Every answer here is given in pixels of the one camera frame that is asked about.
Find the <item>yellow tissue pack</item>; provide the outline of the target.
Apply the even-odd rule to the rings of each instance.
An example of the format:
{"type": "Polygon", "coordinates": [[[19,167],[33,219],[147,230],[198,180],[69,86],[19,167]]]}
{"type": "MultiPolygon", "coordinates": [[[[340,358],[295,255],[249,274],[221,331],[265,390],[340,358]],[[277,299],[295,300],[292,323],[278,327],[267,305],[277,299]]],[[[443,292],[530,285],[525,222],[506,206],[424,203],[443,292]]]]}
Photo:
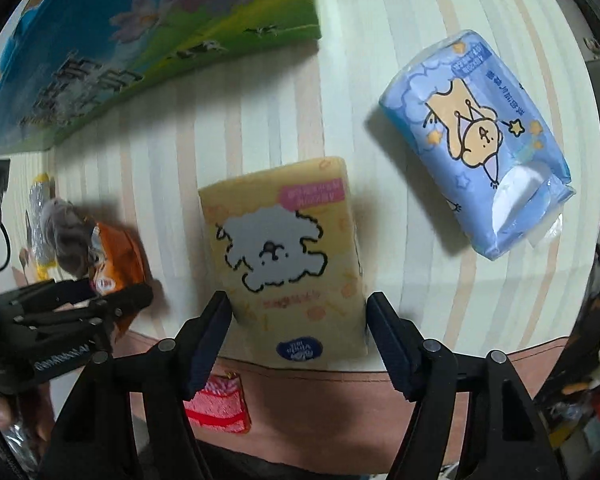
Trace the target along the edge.
{"type": "Polygon", "coordinates": [[[318,370],[368,352],[347,166],[322,157],[199,192],[216,279],[246,355],[318,370]]]}

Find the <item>red snack packet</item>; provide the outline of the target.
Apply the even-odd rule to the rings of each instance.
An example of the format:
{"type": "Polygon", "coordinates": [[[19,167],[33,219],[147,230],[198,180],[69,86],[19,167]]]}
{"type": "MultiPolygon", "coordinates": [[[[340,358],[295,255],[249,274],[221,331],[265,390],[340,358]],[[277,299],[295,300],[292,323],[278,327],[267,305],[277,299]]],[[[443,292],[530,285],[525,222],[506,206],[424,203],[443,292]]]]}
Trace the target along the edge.
{"type": "Polygon", "coordinates": [[[244,387],[236,373],[212,374],[204,388],[183,405],[195,427],[224,434],[246,434],[251,429],[244,387]]]}

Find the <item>lavender cloth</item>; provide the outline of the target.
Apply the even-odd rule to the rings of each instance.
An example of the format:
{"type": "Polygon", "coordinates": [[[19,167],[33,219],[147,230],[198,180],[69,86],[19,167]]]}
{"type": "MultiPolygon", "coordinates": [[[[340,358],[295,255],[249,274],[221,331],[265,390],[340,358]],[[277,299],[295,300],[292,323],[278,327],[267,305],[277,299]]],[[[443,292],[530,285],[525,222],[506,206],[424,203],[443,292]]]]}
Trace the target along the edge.
{"type": "Polygon", "coordinates": [[[52,198],[43,206],[41,229],[61,269],[75,278],[83,278],[91,265],[95,221],[84,217],[72,203],[52,198]]]}

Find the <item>blue tissue pack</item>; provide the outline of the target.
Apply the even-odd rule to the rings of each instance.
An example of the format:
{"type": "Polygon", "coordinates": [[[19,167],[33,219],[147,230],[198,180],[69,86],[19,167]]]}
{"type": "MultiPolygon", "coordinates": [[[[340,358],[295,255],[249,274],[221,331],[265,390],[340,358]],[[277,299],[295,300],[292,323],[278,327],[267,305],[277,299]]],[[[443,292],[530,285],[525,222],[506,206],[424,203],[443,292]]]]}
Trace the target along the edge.
{"type": "Polygon", "coordinates": [[[416,56],[379,106],[484,258],[500,258],[574,194],[552,130],[478,32],[416,56]]]}

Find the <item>open cardboard box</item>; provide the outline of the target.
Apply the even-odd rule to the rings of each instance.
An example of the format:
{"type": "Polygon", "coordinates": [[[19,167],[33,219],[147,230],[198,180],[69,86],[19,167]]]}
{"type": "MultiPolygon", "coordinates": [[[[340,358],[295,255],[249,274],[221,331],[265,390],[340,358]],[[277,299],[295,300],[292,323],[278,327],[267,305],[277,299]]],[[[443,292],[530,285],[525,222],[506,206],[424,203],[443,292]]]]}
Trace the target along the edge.
{"type": "Polygon", "coordinates": [[[0,58],[0,156],[212,63],[321,35],[315,0],[41,0],[0,58]]]}

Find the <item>orange snack packet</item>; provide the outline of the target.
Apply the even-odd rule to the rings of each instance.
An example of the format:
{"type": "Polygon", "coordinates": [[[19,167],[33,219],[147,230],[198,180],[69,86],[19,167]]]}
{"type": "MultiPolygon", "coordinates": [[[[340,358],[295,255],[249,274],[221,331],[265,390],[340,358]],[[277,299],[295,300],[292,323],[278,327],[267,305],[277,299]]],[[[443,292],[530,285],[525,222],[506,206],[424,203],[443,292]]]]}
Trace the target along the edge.
{"type": "Polygon", "coordinates": [[[100,296],[147,281],[140,245],[126,229],[96,222],[88,254],[88,276],[100,296]]]}

